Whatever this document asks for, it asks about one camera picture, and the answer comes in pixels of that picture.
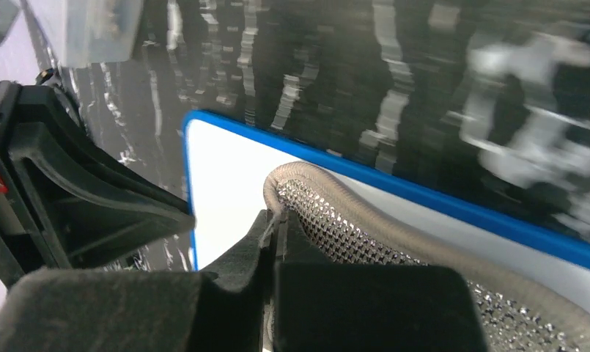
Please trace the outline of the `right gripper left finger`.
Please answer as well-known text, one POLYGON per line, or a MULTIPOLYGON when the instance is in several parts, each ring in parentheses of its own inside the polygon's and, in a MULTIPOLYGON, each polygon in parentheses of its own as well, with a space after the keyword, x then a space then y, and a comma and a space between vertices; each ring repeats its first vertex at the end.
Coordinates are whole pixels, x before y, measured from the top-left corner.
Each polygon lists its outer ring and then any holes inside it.
POLYGON ((41 269, 0 309, 0 351, 260 351, 275 216, 202 271, 41 269))

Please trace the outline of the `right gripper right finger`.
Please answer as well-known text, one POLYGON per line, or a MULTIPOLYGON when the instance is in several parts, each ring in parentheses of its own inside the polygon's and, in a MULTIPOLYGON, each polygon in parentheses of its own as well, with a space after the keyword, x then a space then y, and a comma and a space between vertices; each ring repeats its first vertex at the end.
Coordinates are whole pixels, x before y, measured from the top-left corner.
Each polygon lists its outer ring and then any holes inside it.
POLYGON ((274 269, 275 351, 486 351, 471 292, 438 265, 341 264, 289 212, 274 269))

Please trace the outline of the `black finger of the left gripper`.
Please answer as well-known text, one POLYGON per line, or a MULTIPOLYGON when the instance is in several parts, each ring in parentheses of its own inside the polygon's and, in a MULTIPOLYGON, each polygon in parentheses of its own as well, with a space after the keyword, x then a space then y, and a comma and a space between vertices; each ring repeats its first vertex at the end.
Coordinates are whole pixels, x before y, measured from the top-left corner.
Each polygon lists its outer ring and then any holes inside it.
POLYGON ((0 81, 0 280, 98 268, 193 229, 187 203, 101 150, 54 88, 0 81))

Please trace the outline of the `blue framed whiteboard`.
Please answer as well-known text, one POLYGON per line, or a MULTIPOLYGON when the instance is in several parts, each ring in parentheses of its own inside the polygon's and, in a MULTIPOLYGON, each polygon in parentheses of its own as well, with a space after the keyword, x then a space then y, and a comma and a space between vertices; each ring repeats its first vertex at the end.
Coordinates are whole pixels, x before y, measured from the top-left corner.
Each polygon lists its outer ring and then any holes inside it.
POLYGON ((193 266, 239 241, 264 208, 265 178, 307 161, 389 216, 534 279, 590 312, 590 243, 418 186, 207 111, 182 122, 193 266))

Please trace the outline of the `silver mesh scrubber pad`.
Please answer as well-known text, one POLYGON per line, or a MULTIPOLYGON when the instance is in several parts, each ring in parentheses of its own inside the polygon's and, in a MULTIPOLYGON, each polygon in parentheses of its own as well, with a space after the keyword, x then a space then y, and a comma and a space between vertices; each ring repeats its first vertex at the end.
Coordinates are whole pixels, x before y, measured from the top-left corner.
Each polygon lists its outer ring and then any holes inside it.
POLYGON ((550 288, 454 248, 376 210, 306 162, 274 169, 263 197, 295 211, 311 242, 339 263, 444 265, 462 274, 490 351, 590 351, 590 313, 550 288))

